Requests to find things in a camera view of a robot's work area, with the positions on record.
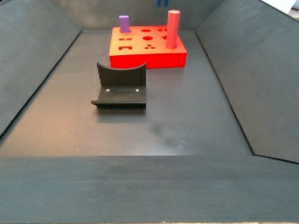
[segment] black holder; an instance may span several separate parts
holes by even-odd
[[[97,63],[101,88],[97,100],[101,108],[145,108],[145,63],[129,69],[113,69]]]

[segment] hole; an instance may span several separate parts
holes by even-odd
[[[152,40],[152,37],[143,37],[143,40]]]
[[[123,49],[132,50],[133,47],[129,45],[129,46],[120,46],[120,47],[117,48],[119,51],[121,51]]]

